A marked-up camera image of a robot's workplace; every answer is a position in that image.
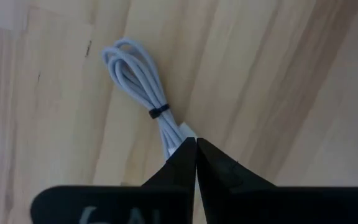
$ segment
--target wooden table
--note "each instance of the wooden table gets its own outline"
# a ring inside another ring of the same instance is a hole
[[[358,0],[31,0],[0,29],[0,223],[62,184],[139,185],[164,163],[157,124],[100,52],[155,59],[186,122],[278,185],[358,185]],[[195,223],[203,223],[199,195]]]

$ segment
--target wooden surface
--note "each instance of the wooden surface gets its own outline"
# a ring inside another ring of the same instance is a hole
[[[358,1],[32,0],[0,29],[0,223],[62,184],[138,185],[158,127],[100,51],[152,54],[178,123],[279,185],[358,185]],[[203,223],[199,195],[195,223]]]

